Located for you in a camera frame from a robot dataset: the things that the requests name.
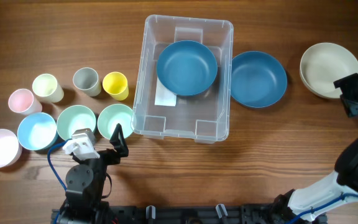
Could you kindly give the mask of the beige plate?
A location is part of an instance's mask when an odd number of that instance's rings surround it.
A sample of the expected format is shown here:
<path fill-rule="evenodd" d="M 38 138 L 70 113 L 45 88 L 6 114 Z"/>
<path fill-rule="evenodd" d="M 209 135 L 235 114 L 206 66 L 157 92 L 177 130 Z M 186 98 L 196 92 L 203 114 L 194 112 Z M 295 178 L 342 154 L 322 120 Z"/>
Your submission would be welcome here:
<path fill-rule="evenodd" d="M 342 91 L 334 82 L 358 73 L 358 60 L 346 48 L 329 42 L 309 47 L 300 60 L 300 77 L 313 94 L 327 99 L 338 99 Z"/>

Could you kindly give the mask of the blue plate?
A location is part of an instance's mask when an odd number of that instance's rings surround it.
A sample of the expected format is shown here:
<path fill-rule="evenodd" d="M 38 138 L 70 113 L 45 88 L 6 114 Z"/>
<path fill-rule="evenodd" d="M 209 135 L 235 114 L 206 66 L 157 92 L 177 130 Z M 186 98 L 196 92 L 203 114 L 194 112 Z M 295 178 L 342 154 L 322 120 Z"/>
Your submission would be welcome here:
<path fill-rule="evenodd" d="M 156 71 L 160 82 L 174 94 L 194 96 L 214 83 L 218 64 L 207 46 L 192 40 L 181 40 L 162 51 Z"/>
<path fill-rule="evenodd" d="M 283 65 L 265 52 L 248 51 L 232 60 L 231 96 L 250 108 L 265 108 L 282 99 L 287 90 Z"/>

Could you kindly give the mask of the pale pink bowl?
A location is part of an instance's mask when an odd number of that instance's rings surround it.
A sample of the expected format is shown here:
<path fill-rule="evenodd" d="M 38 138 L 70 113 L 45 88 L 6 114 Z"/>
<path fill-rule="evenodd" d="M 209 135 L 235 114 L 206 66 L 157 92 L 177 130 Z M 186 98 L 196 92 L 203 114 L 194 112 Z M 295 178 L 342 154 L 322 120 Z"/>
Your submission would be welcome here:
<path fill-rule="evenodd" d="M 22 146 L 17 136 L 8 129 L 0 129 L 0 168 L 15 163 L 21 153 Z"/>

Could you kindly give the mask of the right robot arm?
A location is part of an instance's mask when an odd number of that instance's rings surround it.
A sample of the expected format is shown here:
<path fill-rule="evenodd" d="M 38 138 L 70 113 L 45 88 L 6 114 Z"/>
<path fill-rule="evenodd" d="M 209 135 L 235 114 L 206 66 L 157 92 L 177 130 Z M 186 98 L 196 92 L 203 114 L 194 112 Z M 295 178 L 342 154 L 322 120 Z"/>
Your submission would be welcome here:
<path fill-rule="evenodd" d="M 349 117 L 358 116 L 358 73 L 334 82 Z M 279 195 L 269 210 L 273 223 L 306 223 L 348 203 L 358 202 L 358 138 L 338 157 L 334 170 L 309 187 Z"/>

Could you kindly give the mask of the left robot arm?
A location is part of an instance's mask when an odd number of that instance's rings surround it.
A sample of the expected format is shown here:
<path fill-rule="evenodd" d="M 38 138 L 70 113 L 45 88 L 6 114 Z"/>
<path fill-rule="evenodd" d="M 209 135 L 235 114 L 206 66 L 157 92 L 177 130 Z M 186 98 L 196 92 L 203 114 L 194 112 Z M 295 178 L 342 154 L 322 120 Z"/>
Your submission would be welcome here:
<path fill-rule="evenodd" d="M 117 124 L 109 140 L 112 149 L 96 151 L 94 134 L 89 128 L 75 131 L 63 143 L 63 150 L 78 164 L 66 174 L 65 201 L 51 216 L 52 223 L 118 223 L 103 195 L 105 180 L 112 181 L 107 167 L 119 164 L 129 155 L 122 126 Z"/>

